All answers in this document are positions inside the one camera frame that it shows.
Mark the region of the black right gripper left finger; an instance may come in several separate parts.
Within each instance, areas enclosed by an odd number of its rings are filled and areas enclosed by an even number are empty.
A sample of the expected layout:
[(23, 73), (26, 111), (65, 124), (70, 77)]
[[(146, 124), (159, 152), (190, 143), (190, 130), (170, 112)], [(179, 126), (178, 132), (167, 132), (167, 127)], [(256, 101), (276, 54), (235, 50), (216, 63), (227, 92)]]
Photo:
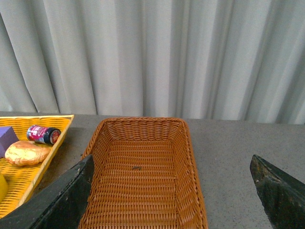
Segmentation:
[(2, 229), (76, 229), (87, 208), (94, 173), (87, 156), (28, 202), (1, 218)]

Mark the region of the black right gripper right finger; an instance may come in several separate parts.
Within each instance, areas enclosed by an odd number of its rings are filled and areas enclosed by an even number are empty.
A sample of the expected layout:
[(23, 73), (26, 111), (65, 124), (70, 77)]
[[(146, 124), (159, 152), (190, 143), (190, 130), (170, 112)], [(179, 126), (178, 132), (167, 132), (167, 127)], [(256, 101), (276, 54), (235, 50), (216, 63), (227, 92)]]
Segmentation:
[(274, 229), (305, 227), (305, 184), (253, 155), (250, 172), (264, 211)]

